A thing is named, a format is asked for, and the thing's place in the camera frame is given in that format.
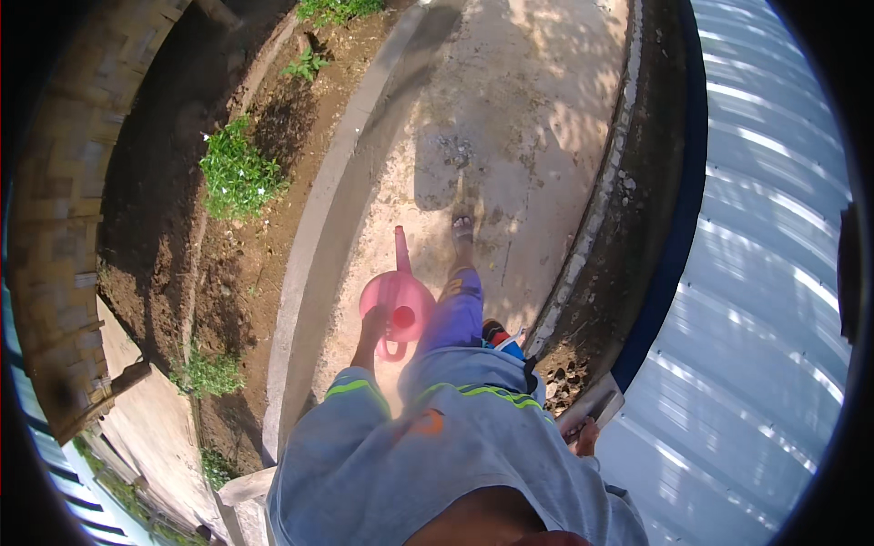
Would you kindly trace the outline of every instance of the dirt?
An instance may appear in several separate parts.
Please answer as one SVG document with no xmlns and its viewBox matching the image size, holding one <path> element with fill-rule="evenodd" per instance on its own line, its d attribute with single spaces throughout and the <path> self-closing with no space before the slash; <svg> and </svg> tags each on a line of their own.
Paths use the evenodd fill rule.
<svg viewBox="0 0 874 546">
<path fill-rule="evenodd" d="M 246 387 L 201 401 L 204 442 L 240 473 L 262 468 L 267 361 L 280 288 L 309 190 L 334 128 L 370 61 L 410 0 L 346 26 L 300 23 L 276 55 L 247 110 L 253 142 L 290 183 L 261 218 L 208 220 L 198 279 L 189 279 L 194 225 L 203 216 L 197 165 L 201 133 L 228 120 L 227 105 L 271 30 L 293 5 L 228 2 L 246 26 L 227 34 L 196 8 L 168 36 L 126 119 L 107 175 L 99 287 L 151 362 L 168 373 L 182 362 L 186 288 L 195 283 L 193 334 L 207 353 L 241 356 Z M 330 61 L 312 84 L 280 71 L 310 43 Z"/>
<path fill-rule="evenodd" d="M 667 235 L 683 160 L 685 57 L 676 6 L 643 3 L 637 101 L 617 184 L 591 256 L 537 370 L 559 415 L 613 366 Z"/>
</svg>

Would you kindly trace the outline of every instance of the gray shirt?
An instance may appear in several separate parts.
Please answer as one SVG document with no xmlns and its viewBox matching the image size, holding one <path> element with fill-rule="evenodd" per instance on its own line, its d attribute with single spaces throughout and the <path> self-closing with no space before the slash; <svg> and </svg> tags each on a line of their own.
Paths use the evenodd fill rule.
<svg viewBox="0 0 874 546">
<path fill-rule="evenodd" d="M 399 380 L 392 420 L 373 375 L 341 371 L 289 436 L 267 496 L 279 544 L 402 544 L 480 487 L 522 493 L 547 530 L 601 544 L 647 544 L 624 489 L 576 457 L 524 392 L 523 363 L 493 349 L 437 349 Z"/>
</svg>

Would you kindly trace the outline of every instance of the green stripe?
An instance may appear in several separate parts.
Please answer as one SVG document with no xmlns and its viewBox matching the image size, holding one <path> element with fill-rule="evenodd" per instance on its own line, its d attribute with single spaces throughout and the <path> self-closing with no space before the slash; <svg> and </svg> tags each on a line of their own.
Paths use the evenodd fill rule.
<svg viewBox="0 0 874 546">
<path fill-rule="evenodd" d="M 483 394 L 483 392 L 490 392 L 499 398 L 503 398 L 504 400 L 507 400 L 511 404 L 515 405 L 517 408 L 524 408 L 525 406 L 528 406 L 528 405 L 534 405 L 537 408 L 539 408 L 541 411 L 543 410 L 543 406 L 538 404 L 537 400 L 535 400 L 534 398 L 530 397 L 527 394 L 513 394 L 513 393 L 510 393 L 509 391 L 507 391 L 506 389 L 499 389 L 498 387 L 491 387 L 488 385 L 480 385 L 480 386 L 462 385 L 460 387 L 456 387 L 455 385 L 449 384 L 449 383 L 437 383 L 437 384 L 431 385 L 430 387 L 425 389 L 425 391 L 422 392 L 416 398 L 416 402 L 419 402 L 426 394 L 428 394 L 429 392 L 433 392 L 434 390 L 437 390 L 440 387 L 452 387 L 453 389 L 456 389 L 462 396 L 465 396 L 465 397 L 474 396 L 477 394 Z"/>
<path fill-rule="evenodd" d="M 325 393 L 325 400 L 328 400 L 329 397 L 331 397 L 335 394 L 341 394 L 344 392 L 350 392 L 352 390 L 363 389 L 364 387 L 367 387 L 367 390 L 369 390 L 371 392 L 371 394 L 377 399 L 377 401 L 379 401 L 379 405 L 385 411 L 385 415 L 388 415 L 389 417 L 391 417 L 392 411 L 388 407 L 388 402 L 385 401 L 385 398 L 382 396 L 382 394 L 379 391 L 377 391 L 376 389 L 374 389 L 373 385 L 371 385 L 370 382 L 367 381 L 366 379 L 358 379 L 356 381 L 353 381 L 351 383 L 347 383 L 345 385 L 335 385 L 335 386 L 331 387 L 330 389 L 328 389 L 328 392 Z"/>
</svg>

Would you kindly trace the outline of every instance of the woven bamboo wall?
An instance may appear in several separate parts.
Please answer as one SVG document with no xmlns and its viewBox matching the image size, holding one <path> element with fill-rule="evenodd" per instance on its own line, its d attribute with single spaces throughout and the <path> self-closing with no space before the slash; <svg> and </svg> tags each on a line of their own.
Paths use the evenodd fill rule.
<svg viewBox="0 0 874 546">
<path fill-rule="evenodd" d="M 10 291 L 24 365 L 66 443 L 112 407 L 97 320 L 96 238 L 109 157 L 191 0 L 104 0 L 59 60 L 18 163 Z"/>
</svg>

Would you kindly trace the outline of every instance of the watering can spout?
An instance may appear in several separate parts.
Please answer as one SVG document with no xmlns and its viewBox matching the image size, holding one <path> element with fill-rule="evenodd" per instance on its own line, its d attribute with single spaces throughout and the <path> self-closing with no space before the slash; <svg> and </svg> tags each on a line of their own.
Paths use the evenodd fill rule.
<svg viewBox="0 0 874 546">
<path fill-rule="evenodd" d="M 394 253 L 397 257 L 398 271 L 413 274 L 413 267 L 410 266 L 410 253 L 406 250 L 406 235 L 404 235 L 404 226 L 394 226 Z"/>
</svg>

